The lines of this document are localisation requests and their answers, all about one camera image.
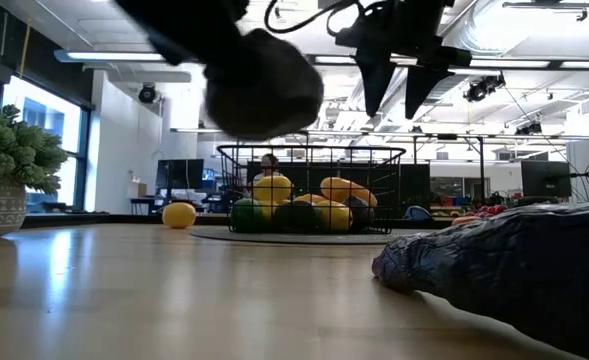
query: window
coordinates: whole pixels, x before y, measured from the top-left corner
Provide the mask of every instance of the window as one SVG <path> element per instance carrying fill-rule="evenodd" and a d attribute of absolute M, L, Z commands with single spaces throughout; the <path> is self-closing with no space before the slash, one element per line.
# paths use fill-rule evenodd
<path fill-rule="evenodd" d="M 61 189 L 57 196 L 47 196 L 28 191 L 30 213 L 62 210 L 67 207 L 83 209 L 83 193 L 86 168 L 86 137 L 88 113 L 79 106 L 17 77 L 12 77 L 3 91 L 3 106 L 14 105 L 21 113 L 19 118 L 33 126 L 43 128 L 47 133 L 59 135 L 61 148 L 68 154 L 68 160 L 57 173 L 61 178 Z"/>

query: ceiling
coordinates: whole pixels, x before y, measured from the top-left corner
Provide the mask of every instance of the ceiling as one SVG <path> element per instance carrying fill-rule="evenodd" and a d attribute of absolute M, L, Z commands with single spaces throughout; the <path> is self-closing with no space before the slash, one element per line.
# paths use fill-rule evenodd
<path fill-rule="evenodd" d="M 287 27 L 298 23 L 318 11 L 319 3 L 327 0 L 284 0 L 281 4 L 281 17 L 273 16 L 275 27 Z M 373 1 L 362 1 L 364 4 Z M 448 33 L 446 43 L 454 41 L 456 29 L 467 26 L 470 18 L 462 17 L 456 27 L 448 28 L 450 23 L 463 12 L 472 0 L 457 0 L 454 8 L 447 9 L 443 16 L 440 31 Z M 239 24 L 243 31 L 262 27 L 263 12 L 268 0 L 251 0 L 247 16 Z M 125 15 L 111 1 L 97 0 L 0 0 L 0 4 L 22 19 L 31 17 L 33 26 L 52 40 L 68 50 L 97 51 L 152 51 L 145 36 L 127 20 Z M 340 28 L 349 26 L 355 13 L 346 11 L 336 18 L 331 26 Z M 552 57 L 589 57 L 589 17 L 583 22 L 575 20 L 576 14 L 559 14 L 552 20 L 530 22 L 531 33 L 509 49 L 504 56 L 527 58 Z M 502 40 L 506 33 L 515 31 L 515 27 L 525 25 L 527 18 L 508 18 L 490 22 L 480 27 L 479 31 L 490 40 Z M 302 52 L 308 54 L 350 54 L 352 50 L 334 45 L 333 39 L 326 34 L 324 19 L 317 20 L 299 31 L 282 36 L 291 41 Z M 172 68 L 160 64 L 129 64 L 126 71 L 133 73 L 185 71 L 184 68 Z M 321 114 L 321 122 L 336 121 L 341 111 L 362 110 L 362 87 L 359 87 L 360 74 L 355 67 L 321 67 L 319 68 L 326 85 L 326 99 L 334 103 L 326 108 L 330 115 Z M 462 98 L 468 83 L 477 77 L 457 76 L 442 82 L 430 95 L 429 106 L 423 106 L 417 116 L 408 121 L 403 116 L 402 99 L 404 80 L 390 90 L 391 105 L 383 110 L 375 121 L 363 121 L 362 114 L 347 114 L 344 119 L 354 118 L 356 127 L 385 128 L 387 131 L 407 131 L 418 123 L 441 125 L 448 131 L 489 131 L 500 129 L 505 124 L 519 124 L 524 112 L 529 116 L 539 116 L 550 124 L 562 123 L 568 108 L 589 99 L 589 72 L 544 72 L 544 71 L 507 71 L 505 72 L 506 90 L 499 90 L 480 103 L 468 104 Z"/>

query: desk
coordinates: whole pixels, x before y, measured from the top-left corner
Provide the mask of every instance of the desk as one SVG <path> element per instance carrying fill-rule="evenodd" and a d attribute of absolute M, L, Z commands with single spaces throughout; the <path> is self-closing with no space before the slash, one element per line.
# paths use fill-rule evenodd
<path fill-rule="evenodd" d="M 131 198 L 130 206 L 132 215 L 152 215 L 155 202 L 156 199 L 153 197 Z M 143 211 L 143 205 L 147 205 L 147 214 Z"/>

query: black pole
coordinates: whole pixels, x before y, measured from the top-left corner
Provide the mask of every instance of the black pole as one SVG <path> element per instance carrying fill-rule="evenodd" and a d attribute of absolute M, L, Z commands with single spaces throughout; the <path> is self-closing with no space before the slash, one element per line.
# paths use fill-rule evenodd
<path fill-rule="evenodd" d="M 414 136 L 414 165 L 418 163 L 418 150 L 416 150 L 417 137 Z"/>
<path fill-rule="evenodd" d="M 481 155 L 481 204 L 485 205 L 485 158 L 483 157 L 483 138 L 478 138 Z"/>

